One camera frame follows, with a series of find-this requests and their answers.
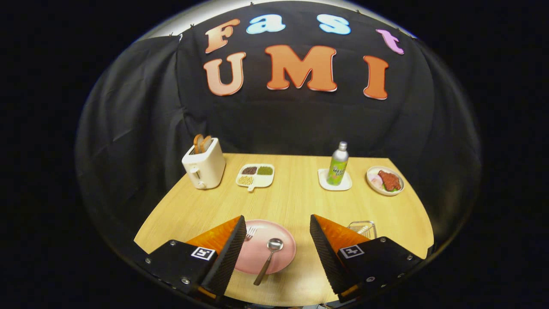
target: wire rack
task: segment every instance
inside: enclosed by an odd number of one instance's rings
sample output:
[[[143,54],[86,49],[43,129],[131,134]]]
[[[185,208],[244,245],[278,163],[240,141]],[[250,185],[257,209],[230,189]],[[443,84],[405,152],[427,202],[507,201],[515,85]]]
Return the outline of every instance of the wire rack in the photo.
[[[374,221],[353,221],[347,228],[366,236],[369,239],[377,238],[376,225],[374,224]]]

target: white toaster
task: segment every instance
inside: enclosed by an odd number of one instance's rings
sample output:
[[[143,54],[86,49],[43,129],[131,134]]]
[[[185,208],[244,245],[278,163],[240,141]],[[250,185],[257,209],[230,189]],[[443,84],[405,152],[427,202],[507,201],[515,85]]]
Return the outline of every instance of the white toaster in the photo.
[[[204,153],[194,154],[194,146],[181,159],[191,183],[197,189],[212,189],[219,185],[225,171],[225,158],[219,140],[211,139],[211,145]]]

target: red beans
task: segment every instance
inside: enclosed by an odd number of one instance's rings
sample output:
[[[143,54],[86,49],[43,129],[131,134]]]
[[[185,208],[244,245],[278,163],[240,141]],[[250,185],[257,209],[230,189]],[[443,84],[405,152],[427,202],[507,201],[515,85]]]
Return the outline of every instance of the red beans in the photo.
[[[243,171],[242,171],[242,174],[244,175],[253,175],[255,174],[255,171],[257,170],[257,167],[246,167]]]

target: black background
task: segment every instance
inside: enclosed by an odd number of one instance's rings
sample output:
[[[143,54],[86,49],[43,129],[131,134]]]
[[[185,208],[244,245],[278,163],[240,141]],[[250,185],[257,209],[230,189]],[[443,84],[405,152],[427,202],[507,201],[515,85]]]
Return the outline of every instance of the black background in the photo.
[[[20,307],[189,307],[146,280],[105,245],[82,206],[73,143],[84,101],[128,45],[189,2],[29,4],[8,16],[15,51],[3,122],[16,176],[4,277]],[[481,126],[485,173],[473,214],[427,268],[369,307],[537,308],[547,252],[539,238],[548,206],[541,179],[547,107],[535,2],[363,6],[401,25],[444,59],[469,91]]]

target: plate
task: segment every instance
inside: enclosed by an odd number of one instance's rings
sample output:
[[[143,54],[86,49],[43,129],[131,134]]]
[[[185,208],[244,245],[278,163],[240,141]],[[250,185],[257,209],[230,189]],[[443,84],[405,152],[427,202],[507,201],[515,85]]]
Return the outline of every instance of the plate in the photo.
[[[389,192],[389,191],[386,191],[385,189],[380,189],[378,187],[376,187],[374,184],[372,184],[372,182],[370,181],[370,177],[371,175],[377,175],[379,173],[379,171],[382,170],[386,173],[391,173],[391,174],[394,174],[396,175],[398,178],[399,178],[399,182],[400,182],[400,190],[398,191],[394,191],[394,192]],[[383,195],[387,195],[387,196],[395,196],[397,194],[399,194],[400,192],[402,192],[404,190],[404,181],[402,179],[402,177],[397,173],[395,172],[394,170],[388,168],[388,167],[385,167],[385,166],[373,166],[373,167],[370,167],[370,169],[366,172],[366,182],[368,182],[368,185],[370,185],[370,187],[377,193],[379,194],[383,194]]]
[[[267,242],[271,238],[281,239],[284,247],[273,253],[266,274],[277,273],[290,265],[295,257],[296,246],[294,237],[287,229],[277,223],[259,219],[246,221],[246,227],[257,227],[257,231],[254,237],[242,244],[234,269],[248,274],[259,274],[271,254],[267,248]]]
[[[272,174],[271,175],[259,175],[259,169],[261,167],[270,167],[272,168]],[[254,172],[252,174],[243,174],[245,169],[247,168],[255,168]],[[250,184],[241,184],[238,182],[238,180],[242,177],[250,177],[251,183]],[[266,163],[254,163],[254,164],[246,164],[240,168],[240,171],[238,172],[236,183],[239,186],[248,187],[248,191],[252,192],[254,191],[254,188],[256,187],[268,187],[273,183],[273,179],[275,178],[275,167],[272,164],[266,164]]]
[[[326,190],[330,191],[345,191],[352,187],[352,180],[351,176],[347,172],[343,174],[343,178],[341,180],[341,183],[339,186],[333,186],[329,184],[326,179],[328,179],[328,168],[319,169],[318,170],[318,182],[320,183],[320,186],[323,187]]]

